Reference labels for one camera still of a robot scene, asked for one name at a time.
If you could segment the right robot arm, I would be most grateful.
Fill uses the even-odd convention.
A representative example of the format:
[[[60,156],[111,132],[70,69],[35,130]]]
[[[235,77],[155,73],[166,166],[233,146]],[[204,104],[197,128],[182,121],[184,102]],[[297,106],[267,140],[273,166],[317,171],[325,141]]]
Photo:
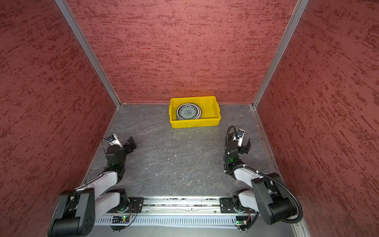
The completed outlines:
[[[237,139],[226,138],[225,174],[252,188],[237,194],[235,205],[257,211],[269,225],[300,222],[304,216],[303,208],[295,195],[282,183],[280,176],[277,173],[265,174],[246,165],[239,158],[241,149]]]

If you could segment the teal patterned small plate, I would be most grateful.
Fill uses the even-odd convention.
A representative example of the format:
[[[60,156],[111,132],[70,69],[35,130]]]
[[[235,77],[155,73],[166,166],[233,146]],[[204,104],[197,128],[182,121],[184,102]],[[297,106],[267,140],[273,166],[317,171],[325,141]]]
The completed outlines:
[[[193,103],[180,105],[176,110],[177,120],[193,120],[200,119],[202,116],[201,108]]]

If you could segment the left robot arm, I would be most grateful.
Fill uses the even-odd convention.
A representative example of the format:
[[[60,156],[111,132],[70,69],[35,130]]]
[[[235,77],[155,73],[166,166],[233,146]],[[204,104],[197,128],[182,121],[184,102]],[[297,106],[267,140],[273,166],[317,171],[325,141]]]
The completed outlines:
[[[59,195],[48,236],[87,236],[96,221],[108,212],[116,214],[111,228],[119,231],[131,225],[141,212],[142,198],[131,200],[125,189],[113,189],[125,174],[127,155],[137,148],[133,137],[129,137],[125,144],[121,144],[116,134],[108,136],[105,141],[108,142],[108,148],[104,150],[107,166],[92,181]]]

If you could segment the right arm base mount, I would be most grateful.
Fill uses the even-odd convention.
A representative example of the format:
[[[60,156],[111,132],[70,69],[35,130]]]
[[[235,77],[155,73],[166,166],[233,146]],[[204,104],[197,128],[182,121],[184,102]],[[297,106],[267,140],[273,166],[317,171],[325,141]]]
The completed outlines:
[[[220,198],[220,211],[222,214],[248,214],[257,213],[256,211],[243,207],[236,197]]]

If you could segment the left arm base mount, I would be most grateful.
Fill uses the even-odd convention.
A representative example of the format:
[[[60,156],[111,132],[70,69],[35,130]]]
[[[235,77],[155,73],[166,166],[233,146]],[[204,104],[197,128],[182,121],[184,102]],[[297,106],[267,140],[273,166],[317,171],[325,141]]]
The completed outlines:
[[[131,214],[131,213],[141,213],[143,204],[143,197],[129,197],[127,200],[122,201],[118,206],[111,209],[109,213],[116,214]]]

